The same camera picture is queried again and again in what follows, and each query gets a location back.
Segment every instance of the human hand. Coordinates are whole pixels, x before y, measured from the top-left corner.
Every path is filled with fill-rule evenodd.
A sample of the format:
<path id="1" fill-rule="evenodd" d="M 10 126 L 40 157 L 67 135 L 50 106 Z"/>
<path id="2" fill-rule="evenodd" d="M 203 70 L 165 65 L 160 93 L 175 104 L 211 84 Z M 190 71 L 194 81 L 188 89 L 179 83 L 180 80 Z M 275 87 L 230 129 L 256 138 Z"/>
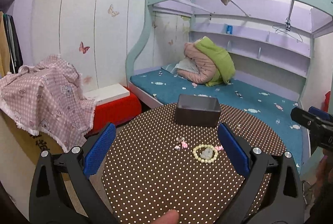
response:
<path id="1" fill-rule="evenodd" d="M 164 215 L 156 219 L 152 224 L 177 224 L 178 212 L 176 210 L 169 210 Z"/>
<path id="2" fill-rule="evenodd" d="M 315 198 L 317 198 L 320 195 L 322 186 L 324 185 L 326 178 L 329 183 L 333 183 L 333 168 L 332 168 L 333 153 L 323 149 L 323 154 L 324 157 L 319 162 L 316 172 L 317 181 L 314 189 Z"/>

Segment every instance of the green jacket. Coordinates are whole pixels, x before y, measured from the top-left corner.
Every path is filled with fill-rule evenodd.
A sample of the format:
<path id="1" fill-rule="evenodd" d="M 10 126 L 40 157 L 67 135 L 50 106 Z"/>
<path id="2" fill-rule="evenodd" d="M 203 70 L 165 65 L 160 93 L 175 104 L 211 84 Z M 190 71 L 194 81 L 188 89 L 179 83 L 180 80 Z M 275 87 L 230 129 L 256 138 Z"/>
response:
<path id="1" fill-rule="evenodd" d="M 206 86 L 214 86 L 222 82 L 229 83 L 230 78 L 235 74 L 235 66 L 228 51 L 215 45 L 208 37 L 203 37 L 195 47 L 210 58 L 218 69 Z"/>

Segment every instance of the pink checkered cloth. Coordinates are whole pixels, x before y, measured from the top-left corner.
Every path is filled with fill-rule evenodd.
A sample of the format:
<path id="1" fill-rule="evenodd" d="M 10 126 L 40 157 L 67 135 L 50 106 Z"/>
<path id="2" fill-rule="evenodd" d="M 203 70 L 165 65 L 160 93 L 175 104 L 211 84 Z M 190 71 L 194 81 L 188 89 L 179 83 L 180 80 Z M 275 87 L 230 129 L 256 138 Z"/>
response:
<path id="1" fill-rule="evenodd" d="M 82 146 L 93 128 L 96 103 L 82 95 L 80 83 L 72 64 L 51 55 L 0 79 L 0 108 L 18 128 L 34 136 L 47 133 L 68 152 Z"/>

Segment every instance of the blue mattress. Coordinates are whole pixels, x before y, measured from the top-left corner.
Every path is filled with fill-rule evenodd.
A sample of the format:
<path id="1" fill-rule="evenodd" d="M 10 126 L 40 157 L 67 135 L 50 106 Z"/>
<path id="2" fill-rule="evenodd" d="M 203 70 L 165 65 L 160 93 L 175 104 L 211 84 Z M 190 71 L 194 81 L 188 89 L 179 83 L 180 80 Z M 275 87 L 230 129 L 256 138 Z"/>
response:
<path id="1" fill-rule="evenodd" d="M 162 104 L 175 103 L 179 94 L 194 94 L 216 97 L 220 104 L 239 108 L 256 116 L 269 125 L 282 139 L 293 154 L 300 171 L 302 159 L 302 131 L 291 120 L 290 112 L 297 105 L 294 101 L 263 91 L 239 80 L 231 80 L 228 85 L 213 87 L 198 84 L 173 75 L 163 69 L 131 77 L 131 82 Z"/>

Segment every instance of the round table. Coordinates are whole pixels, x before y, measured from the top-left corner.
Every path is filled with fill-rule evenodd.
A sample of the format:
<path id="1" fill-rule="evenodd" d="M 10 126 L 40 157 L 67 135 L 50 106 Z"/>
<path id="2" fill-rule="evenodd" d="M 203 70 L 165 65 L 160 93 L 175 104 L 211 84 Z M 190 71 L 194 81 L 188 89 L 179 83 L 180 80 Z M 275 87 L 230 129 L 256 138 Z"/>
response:
<path id="1" fill-rule="evenodd" d="M 140 114 L 117 135 L 107 156 L 102 183 L 113 213 L 122 223 L 151 223 L 170 209 L 179 223 L 214 223 L 241 186 L 224 150 L 214 163 L 200 163 L 192 149 L 199 144 L 220 145 L 217 127 L 174 123 L 176 104 Z M 237 108 L 221 105 L 220 122 L 264 152 L 282 155 L 286 148 L 264 122 Z M 177 137 L 188 148 L 175 150 Z M 257 211 L 270 175 L 265 175 L 249 214 Z"/>

